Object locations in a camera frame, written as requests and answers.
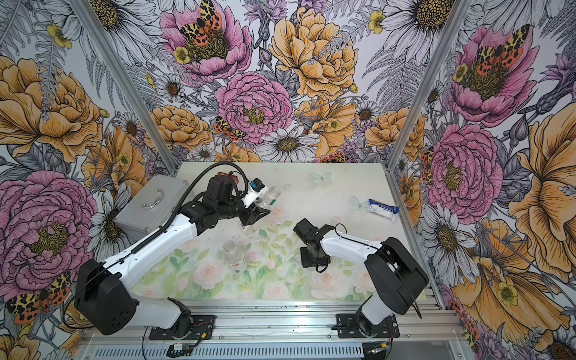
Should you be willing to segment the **clear bottle green label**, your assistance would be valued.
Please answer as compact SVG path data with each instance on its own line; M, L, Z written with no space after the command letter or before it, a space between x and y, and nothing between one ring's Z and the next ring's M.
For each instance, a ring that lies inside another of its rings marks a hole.
M282 190L278 186L270 187L262 197L260 206L265 209L270 209L276 203L281 194Z

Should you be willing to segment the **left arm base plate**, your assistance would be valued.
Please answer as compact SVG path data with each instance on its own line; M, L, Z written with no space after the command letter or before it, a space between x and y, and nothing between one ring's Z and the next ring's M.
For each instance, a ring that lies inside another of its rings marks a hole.
M150 331L150 341L197 341L210 340L215 327L214 315L181 316L171 328L154 327Z

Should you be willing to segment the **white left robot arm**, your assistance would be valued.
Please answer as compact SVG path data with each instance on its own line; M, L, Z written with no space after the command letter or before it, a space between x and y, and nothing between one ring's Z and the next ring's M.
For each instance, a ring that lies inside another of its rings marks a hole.
M131 290L175 249L219 221L237 218L247 227L267 216L270 211L263 198L269 188L258 178L245 185L239 191L232 175L214 175L192 200L183 193L168 220L156 231L102 262L85 262L79 270L75 308L102 335L127 327L149 327L168 338L187 337L194 327L188 307L174 298L144 298Z

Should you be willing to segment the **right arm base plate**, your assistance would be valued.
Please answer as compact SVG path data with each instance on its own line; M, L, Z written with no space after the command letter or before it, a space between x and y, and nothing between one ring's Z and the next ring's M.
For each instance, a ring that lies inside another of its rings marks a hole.
M395 315L374 325L360 313L339 313L336 315L336 325L331 330L336 331L339 338L395 339L400 336Z

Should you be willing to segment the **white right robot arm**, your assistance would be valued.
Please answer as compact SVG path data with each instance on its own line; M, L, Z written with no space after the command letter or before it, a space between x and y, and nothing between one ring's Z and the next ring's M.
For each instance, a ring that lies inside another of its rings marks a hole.
M339 313L332 327L339 338L385 338L400 336L397 315L413 308L418 316L416 299L429 285L426 271L413 255L394 237L369 241L341 233L336 226L321 228L302 219L293 228L304 243L300 248L301 264L319 275L327 275L333 257L346 260L367 271L373 294L355 313Z

